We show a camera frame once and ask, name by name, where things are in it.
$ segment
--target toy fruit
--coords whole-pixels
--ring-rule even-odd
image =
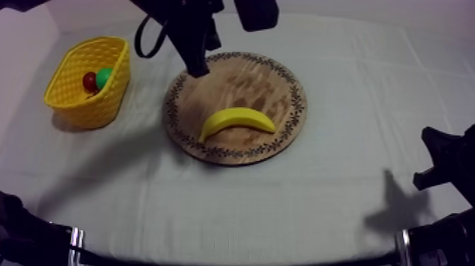
[[[83,86],[89,93],[98,91],[98,87],[95,85],[95,73],[88,72],[83,76]]]
[[[199,142],[204,143],[207,137],[231,126],[253,127],[269,133],[276,131],[272,120],[262,112],[251,108],[228,108],[215,112],[206,119],[201,128]]]
[[[112,73],[111,68],[105,68],[105,69],[99,70],[99,72],[95,75],[95,84],[98,86],[100,90],[104,88],[111,73]]]

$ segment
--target red ball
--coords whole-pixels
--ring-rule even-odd
[[[83,86],[86,89],[86,91],[89,93],[94,93],[96,91],[99,91],[98,86],[95,85],[94,72],[88,72],[83,76]]]

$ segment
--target woven basket pattern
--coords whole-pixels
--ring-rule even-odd
[[[99,94],[83,87],[89,71],[113,68]],[[67,122],[83,129],[104,127],[116,117],[130,80],[127,41],[118,37],[97,37],[72,47],[63,58],[45,94],[45,103]]]

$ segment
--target wooden surface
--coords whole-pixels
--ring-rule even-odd
[[[223,165],[256,163],[284,150],[301,130],[307,98],[296,77],[280,63],[244,52],[207,58],[211,73],[195,79],[183,71],[165,97],[164,121],[171,138],[187,153]],[[248,107],[276,125],[269,134],[233,127],[199,144],[204,121],[216,111]]]

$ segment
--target decorative border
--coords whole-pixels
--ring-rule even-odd
[[[271,68],[272,71],[275,71],[280,77],[284,78],[287,83],[289,83],[289,89],[291,92],[291,107],[293,108],[293,111],[290,113],[290,117],[286,121],[285,128],[279,132],[279,136],[275,138],[271,143],[260,144],[258,147],[249,148],[246,151],[239,151],[236,149],[224,149],[217,146],[206,147],[204,144],[199,143],[194,137],[189,136],[183,133],[182,130],[178,129],[178,105],[176,103],[176,100],[179,98],[180,91],[183,90],[184,83],[187,80],[187,74],[180,74],[175,79],[175,84],[170,89],[168,98],[165,101],[166,123],[171,129],[171,133],[176,137],[176,139],[181,141],[190,149],[199,151],[206,157],[216,156],[219,158],[252,158],[260,154],[276,151],[278,148],[281,147],[282,143],[284,143],[285,140],[291,137],[291,135],[293,134],[293,130],[300,122],[300,115],[305,109],[305,106],[303,105],[303,99],[299,94],[300,89],[295,84],[297,82],[296,78],[292,73],[290,73],[287,68],[272,59],[244,52],[224,52],[220,54],[211,55],[210,57],[206,58],[206,61],[217,62],[238,57],[242,57],[245,60],[249,60],[257,64],[268,66]]]

